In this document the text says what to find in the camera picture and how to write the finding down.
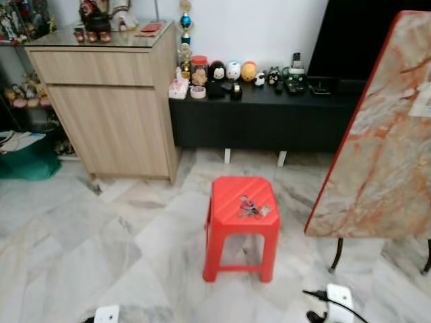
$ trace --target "tv stand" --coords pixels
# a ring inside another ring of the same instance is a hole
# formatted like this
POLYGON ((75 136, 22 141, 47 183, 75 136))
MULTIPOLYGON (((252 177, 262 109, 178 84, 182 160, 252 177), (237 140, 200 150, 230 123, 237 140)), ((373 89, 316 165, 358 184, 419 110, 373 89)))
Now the tv stand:
POLYGON ((289 96, 242 84, 242 99, 170 99, 175 144, 182 147, 335 152, 360 95, 289 96))

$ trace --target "glass jar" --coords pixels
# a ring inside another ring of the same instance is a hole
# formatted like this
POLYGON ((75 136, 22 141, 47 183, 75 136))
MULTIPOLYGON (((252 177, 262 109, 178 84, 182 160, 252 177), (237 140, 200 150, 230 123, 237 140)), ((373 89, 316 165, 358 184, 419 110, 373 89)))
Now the glass jar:
POLYGON ((196 55, 191 57, 191 83, 203 86, 207 83, 208 60, 206 56, 196 55))

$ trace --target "stool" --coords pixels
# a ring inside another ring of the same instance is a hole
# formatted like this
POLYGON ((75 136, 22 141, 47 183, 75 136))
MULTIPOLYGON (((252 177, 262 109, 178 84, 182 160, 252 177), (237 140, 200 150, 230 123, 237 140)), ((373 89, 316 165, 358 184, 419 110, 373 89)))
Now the stool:
POLYGON ((205 281, 215 281, 218 271, 254 271, 261 274, 262 282, 272 280, 280 217, 271 183, 266 179, 220 177, 215 180, 212 184, 205 228, 207 232, 207 254, 203 269, 205 281), (267 212, 256 217, 243 216, 243 203, 246 199, 254 201, 257 209, 265 207, 267 212), (260 234, 265 238, 260 266, 220 266, 224 240, 232 234, 260 234))

